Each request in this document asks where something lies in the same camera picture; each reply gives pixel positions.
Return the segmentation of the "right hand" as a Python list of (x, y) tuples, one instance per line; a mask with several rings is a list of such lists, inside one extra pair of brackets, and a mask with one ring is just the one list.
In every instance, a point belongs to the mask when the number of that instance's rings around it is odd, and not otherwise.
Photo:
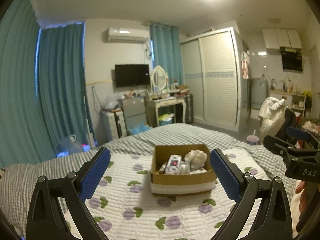
[(300, 181), (295, 189), (295, 194), (300, 194), (299, 206), (298, 206), (300, 213), (304, 213), (308, 206), (308, 197), (305, 191), (306, 186), (307, 186), (306, 181)]

